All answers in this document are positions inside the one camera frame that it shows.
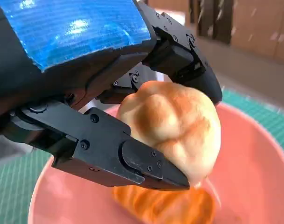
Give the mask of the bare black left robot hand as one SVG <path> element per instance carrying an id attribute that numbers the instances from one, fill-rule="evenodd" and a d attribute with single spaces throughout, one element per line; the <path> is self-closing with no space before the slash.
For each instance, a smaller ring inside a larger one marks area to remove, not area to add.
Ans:
<path id="1" fill-rule="evenodd" d="M 135 0 L 0 0 L 0 135 L 52 154 L 53 167 L 107 186 L 186 190 L 185 175 L 91 108 L 141 86 L 141 63 L 222 99 L 190 30 Z"/>

